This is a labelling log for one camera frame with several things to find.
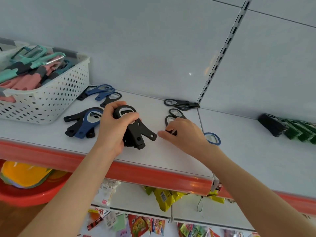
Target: hand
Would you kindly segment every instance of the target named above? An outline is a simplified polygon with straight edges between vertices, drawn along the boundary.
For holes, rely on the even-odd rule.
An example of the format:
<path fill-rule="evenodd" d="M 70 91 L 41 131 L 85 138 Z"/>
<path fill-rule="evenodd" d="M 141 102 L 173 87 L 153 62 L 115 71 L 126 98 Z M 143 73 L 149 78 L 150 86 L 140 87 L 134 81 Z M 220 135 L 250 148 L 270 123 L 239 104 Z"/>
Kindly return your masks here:
<path fill-rule="evenodd" d="M 170 130 L 176 130 L 177 135 L 167 132 Z M 196 124 L 183 118 L 176 118 L 170 122 L 166 127 L 166 131 L 158 131 L 158 135 L 196 159 L 199 159 L 207 151 L 207 148 L 215 146 L 207 141 L 203 132 Z"/>
<path fill-rule="evenodd" d="M 123 150 L 123 136 L 129 123 L 137 120 L 137 112 L 129 112 L 119 119 L 113 118 L 114 109 L 121 105 L 126 105 L 125 101 L 116 101 L 105 106 L 101 121 L 99 135 L 95 148 L 103 148 L 114 159 Z"/>

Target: stack of green bottle openers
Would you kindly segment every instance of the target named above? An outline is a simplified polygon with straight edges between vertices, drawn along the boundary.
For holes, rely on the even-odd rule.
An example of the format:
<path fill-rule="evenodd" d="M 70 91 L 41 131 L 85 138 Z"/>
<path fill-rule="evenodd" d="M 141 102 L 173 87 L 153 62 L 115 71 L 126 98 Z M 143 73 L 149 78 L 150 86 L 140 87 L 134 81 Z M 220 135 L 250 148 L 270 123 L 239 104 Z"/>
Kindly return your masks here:
<path fill-rule="evenodd" d="M 286 128 L 279 130 L 279 134 L 275 133 L 276 130 L 278 130 L 276 129 L 276 125 L 278 124 L 276 119 L 278 119 L 279 122 L 286 126 Z M 278 137 L 281 134 L 284 134 L 290 140 L 298 139 L 302 142 L 311 142 L 312 144 L 316 144 L 316 124 L 314 123 L 293 119 L 282 119 L 270 114 L 262 114 L 258 120 L 274 136 Z"/>

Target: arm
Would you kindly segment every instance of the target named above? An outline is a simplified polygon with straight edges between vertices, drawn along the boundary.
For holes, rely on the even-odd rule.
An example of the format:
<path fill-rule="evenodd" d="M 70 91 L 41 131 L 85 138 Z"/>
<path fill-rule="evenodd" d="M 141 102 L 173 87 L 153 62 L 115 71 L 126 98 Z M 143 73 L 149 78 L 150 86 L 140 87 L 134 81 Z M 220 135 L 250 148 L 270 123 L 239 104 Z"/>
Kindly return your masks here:
<path fill-rule="evenodd" d="M 76 236 L 114 158 L 124 147 L 126 127 L 135 121 L 138 113 L 128 113 L 120 119 L 113 111 L 125 101 L 106 105 L 100 123 L 98 139 L 69 180 L 42 209 L 19 237 Z"/>
<path fill-rule="evenodd" d="M 261 237 L 316 236 L 316 228 L 302 214 L 231 161 L 218 146 L 208 143 L 190 120 L 177 118 L 158 135 L 193 156 L 221 180 Z"/>

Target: person's left hand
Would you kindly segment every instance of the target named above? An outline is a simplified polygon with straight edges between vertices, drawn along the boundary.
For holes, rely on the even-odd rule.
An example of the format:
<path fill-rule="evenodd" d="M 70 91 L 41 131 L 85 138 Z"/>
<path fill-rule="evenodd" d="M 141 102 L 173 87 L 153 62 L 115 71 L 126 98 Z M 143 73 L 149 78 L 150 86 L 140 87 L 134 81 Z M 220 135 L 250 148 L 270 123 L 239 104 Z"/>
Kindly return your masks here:
<path fill-rule="evenodd" d="M 137 112 L 129 112 L 119 119 L 114 119 L 114 109 L 121 105 L 126 105 L 126 102 L 116 101 L 105 106 L 100 121 L 98 139 L 94 144 L 95 148 L 104 149 L 113 159 L 123 150 L 123 136 L 128 124 L 139 118 L 139 114 Z"/>

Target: brown floor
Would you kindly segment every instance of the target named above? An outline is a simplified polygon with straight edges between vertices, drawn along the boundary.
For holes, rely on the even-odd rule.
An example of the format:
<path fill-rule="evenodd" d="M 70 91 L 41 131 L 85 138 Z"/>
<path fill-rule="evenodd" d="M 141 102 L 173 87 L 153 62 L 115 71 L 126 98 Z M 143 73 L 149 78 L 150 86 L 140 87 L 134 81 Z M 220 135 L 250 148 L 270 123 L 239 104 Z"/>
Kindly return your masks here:
<path fill-rule="evenodd" d="M 14 207 L 0 201 L 0 236 L 18 236 L 44 206 Z"/>

